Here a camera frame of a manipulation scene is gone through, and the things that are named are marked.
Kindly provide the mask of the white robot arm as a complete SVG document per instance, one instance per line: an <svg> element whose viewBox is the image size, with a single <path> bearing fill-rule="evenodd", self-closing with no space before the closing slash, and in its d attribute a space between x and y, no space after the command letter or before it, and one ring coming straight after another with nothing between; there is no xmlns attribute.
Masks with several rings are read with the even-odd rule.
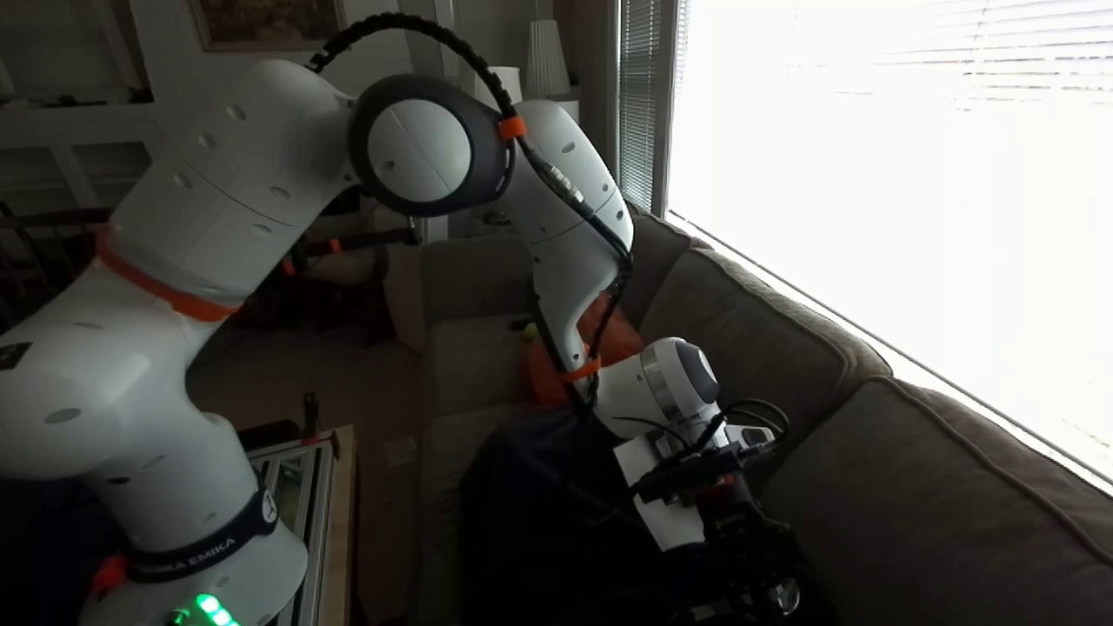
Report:
<svg viewBox="0 0 1113 626"><path fill-rule="evenodd" d="M267 626L303 588L307 542L186 374L354 189L404 215L512 204L551 359L615 440L625 497L664 549L711 533L701 491L774 454L774 431L729 420L701 344L660 337L608 367L583 330L634 271L634 215L566 107L432 76L361 95L327 80L389 26L373 14L303 64L246 65L108 215L94 260L3 334L0 472L82 480L121 528L121 575L92 584L82 626Z"/></svg>

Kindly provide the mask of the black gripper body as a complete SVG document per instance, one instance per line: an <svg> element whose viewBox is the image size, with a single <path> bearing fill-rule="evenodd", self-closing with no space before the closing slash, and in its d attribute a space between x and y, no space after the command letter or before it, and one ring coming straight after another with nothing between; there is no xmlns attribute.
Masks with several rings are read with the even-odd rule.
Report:
<svg viewBox="0 0 1113 626"><path fill-rule="evenodd" d="M712 570L731 621L795 621L804 606L789 528L774 522L743 472L701 493Z"/></svg>

